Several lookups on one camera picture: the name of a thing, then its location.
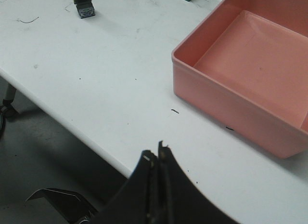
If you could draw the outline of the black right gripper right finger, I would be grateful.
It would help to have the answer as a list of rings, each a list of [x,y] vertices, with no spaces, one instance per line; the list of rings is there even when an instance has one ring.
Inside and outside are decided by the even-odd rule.
[[[171,149],[158,144],[159,174],[168,224],[236,224],[192,183]]]

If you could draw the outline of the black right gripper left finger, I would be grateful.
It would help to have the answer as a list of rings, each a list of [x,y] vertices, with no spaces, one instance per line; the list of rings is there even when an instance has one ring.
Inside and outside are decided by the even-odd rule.
[[[143,150],[131,176],[92,224],[147,224],[152,167],[157,160],[150,150]]]

